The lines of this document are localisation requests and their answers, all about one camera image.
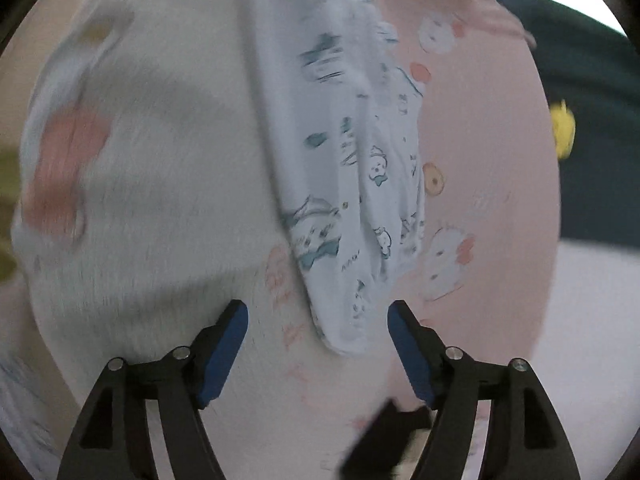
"silver bolt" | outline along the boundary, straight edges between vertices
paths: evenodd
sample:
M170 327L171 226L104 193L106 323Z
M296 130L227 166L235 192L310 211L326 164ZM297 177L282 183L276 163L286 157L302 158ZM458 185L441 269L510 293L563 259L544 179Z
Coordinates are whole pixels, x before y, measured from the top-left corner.
M117 372L118 370L120 370L122 367L124 366L124 361L122 359L120 359L119 357L116 357L114 359L112 359L111 361L109 361L109 363L107 364L107 368L109 370L111 370L112 372Z
M172 352L172 356L174 356L174 359L178 359L178 361L186 359L189 355L191 355L191 350L188 346L178 346L178 348Z
M445 350L445 354L449 359L453 359L454 361L460 361L460 359L462 359L462 356L465 353L457 346L450 346Z
M513 366L519 372L526 372L529 370L529 363L527 363L524 359L514 359L511 361L511 366Z

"olive green object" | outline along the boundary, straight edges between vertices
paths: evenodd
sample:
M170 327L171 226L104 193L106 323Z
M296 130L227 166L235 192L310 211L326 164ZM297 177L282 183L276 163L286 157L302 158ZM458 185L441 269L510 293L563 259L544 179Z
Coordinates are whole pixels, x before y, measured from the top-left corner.
M15 270L11 222L20 197L20 163L16 148L0 147L0 282Z

